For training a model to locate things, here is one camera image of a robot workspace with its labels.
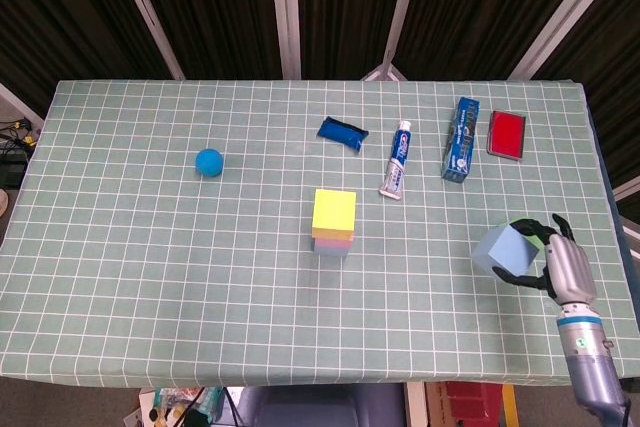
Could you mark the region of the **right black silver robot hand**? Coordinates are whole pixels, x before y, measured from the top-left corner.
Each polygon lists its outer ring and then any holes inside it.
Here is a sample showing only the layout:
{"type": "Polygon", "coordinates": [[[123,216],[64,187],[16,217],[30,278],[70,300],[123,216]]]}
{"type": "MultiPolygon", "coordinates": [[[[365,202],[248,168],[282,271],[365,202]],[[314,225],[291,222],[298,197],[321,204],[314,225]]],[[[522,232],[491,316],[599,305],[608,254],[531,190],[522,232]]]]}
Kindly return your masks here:
{"type": "Polygon", "coordinates": [[[589,259],[576,241],[566,219],[552,215],[558,230],[534,219],[521,219],[510,226],[524,237],[535,237],[542,242],[546,265],[538,276],[515,275],[503,266],[493,266],[497,277],[508,284],[545,291],[559,306],[570,303],[590,305],[596,298],[589,259]]]}

